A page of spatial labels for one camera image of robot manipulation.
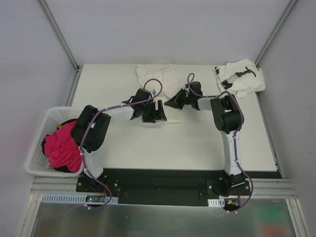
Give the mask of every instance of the white table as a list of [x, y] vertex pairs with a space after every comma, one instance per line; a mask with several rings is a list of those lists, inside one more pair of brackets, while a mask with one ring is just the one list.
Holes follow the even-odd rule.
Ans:
[[[138, 88], [135, 64], [85, 64], [74, 107], [117, 105]], [[195, 73], [204, 95], [219, 93], [214, 66], [178, 65], [183, 85]], [[238, 98], [245, 123], [241, 130], [241, 159], [245, 170], [276, 171], [258, 101], [254, 93]], [[181, 124], [145, 126], [137, 119], [109, 127], [102, 149], [106, 168], [221, 170], [224, 151], [211, 111], [182, 110]]]

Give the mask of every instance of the pink garment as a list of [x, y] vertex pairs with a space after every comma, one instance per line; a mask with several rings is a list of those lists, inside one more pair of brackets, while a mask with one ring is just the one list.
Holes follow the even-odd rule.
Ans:
[[82, 156], [74, 139], [70, 136], [75, 123], [76, 121], [67, 123], [54, 134], [45, 137], [44, 152], [49, 157], [51, 167], [58, 168], [66, 165], [73, 173], [80, 170]]

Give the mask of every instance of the gray wall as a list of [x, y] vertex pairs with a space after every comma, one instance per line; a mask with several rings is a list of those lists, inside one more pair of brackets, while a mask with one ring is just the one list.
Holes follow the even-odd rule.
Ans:
[[13, 236], [33, 179], [24, 163], [45, 112], [63, 105], [74, 70], [36, 0], [0, 7], [0, 236]]
[[260, 67], [260, 94], [277, 158], [296, 181], [311, 236], [316, 236], [316, 1], [298, 3]]
[[79, 64], [256, 60], [289, 0], [47, 0]]

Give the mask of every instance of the white plastic basket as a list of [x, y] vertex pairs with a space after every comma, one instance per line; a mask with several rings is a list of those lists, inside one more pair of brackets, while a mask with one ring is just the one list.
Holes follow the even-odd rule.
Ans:
[[82, 172], [83, 164], [81, 164], [81, 168], [77, 173], [64, 173], [54, 170], [50, 167], [48, 157], [43, 154], [41, 146], [45, 136], [53, 134], [57, 130], [57, 124], [70, 119], [77, 119], [81, 112], [82, 109], [72, 107], [53, 107], [47, 111], [26, 161], [25, 169], [27, 172], [40, 176], [55, 177], [74, 177]]

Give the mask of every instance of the wall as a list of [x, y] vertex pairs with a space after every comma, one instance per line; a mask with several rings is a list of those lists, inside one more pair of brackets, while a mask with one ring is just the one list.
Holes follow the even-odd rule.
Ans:
[[256, 60], [289, 0], [47, 0], [79, 64]]
[[14, 236], [33, 175], [24, 163], [45, 112], [63, 105], [74, 70], [35, 0], [0, 7], [0, 232]]
[[260, 67], [267, 89], [260, 94], [277, 158], [294, 179], [316, 236], [316, 1], [295, 7]]

